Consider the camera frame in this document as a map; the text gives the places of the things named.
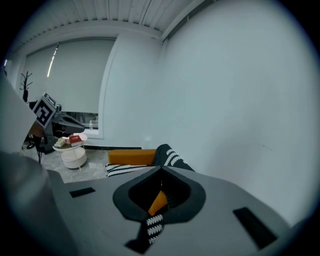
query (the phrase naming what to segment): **window sill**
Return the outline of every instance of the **window sill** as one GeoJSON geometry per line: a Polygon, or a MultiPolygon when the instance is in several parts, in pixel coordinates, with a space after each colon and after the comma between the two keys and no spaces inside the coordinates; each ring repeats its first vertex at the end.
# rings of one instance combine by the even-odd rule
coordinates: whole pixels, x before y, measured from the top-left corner
{"type": "Polygon", "coordinates": [[[84,129],[83,132],[85,135],[87,135],[88,138],[90,139],[102,139],[101,134],[99,134],[99,130],[98,129],[84,129]]]}

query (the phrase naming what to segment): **black opening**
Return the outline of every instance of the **black opening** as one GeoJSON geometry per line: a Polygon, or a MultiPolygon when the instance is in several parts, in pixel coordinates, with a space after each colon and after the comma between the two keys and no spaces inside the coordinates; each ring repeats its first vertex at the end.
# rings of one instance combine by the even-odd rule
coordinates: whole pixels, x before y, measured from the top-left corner
{"type": "Polygon", "coordinates": [[[158,170],[129,190],[129,198],[148,211],[160,191],[163,191],[168,202],[168,208],[175,208],[185,202],[190,196],[190,187],[171,173],[158,170]]]}
{"type": "Polygon", "coordinates": [[[199,183],[167,166],[154,167],[127,181],[114,191],[112,199],[124,218],[145,222],[150,217],[148,210],[160,190],[168,201],[167,208],[160,209],[163,225],[188,222],[206,201],[206,192],[199,183]]]}

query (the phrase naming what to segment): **white round side table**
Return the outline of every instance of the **white round side table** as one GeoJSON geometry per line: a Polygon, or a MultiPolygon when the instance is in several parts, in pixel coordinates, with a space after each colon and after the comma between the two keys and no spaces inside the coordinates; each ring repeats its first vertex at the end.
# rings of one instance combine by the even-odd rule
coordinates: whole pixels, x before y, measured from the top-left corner
{"type": "Polygon", "coordinates": [[[81,166],[87,161],[86,151],[81,147],[84,146],[86,140],[84,140],[84,137],[82,136],[81,139],[83,140],[83,142],[76,146],[64,144],[62,147],[52,147],[55,151],[61,152],[62,162],[65,167],[69,169],[79,168],[80,171],[82,171],[81,166]]]}

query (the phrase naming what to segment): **window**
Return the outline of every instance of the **window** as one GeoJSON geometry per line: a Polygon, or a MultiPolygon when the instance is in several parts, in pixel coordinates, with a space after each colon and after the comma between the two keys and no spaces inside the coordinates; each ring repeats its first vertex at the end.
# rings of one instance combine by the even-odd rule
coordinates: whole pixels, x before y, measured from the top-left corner
{"type": "Polygon", "coordinates": [[[84,112],[62,112],[80,122],[86,129],[90,129],[90,121],[92,128],[98,129],[98,113],[84,113],[84,112]]]}

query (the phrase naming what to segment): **tiled floor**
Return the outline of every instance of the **tiled floor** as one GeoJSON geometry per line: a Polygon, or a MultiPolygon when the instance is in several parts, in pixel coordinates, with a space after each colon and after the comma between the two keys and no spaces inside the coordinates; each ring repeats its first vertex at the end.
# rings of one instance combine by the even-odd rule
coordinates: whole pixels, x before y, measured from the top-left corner
{"type": "MultiPolygon", "coordinates": [[[[36,148],[27,149],[27,145],[23,146],[21,154],[38,161],[36,148]]],[[[42,154],[41,164],[45,169],[57,171],[60,173],[63,182],[81,182],[87,180],[101,179],[106,177],[105,165],[108,163],[107,150],[85,150],[87,161],[81,166],[82,171],[77,169],[68,169],[61,160],[61,153],[54,151],[47,155],[42,154]]]]}

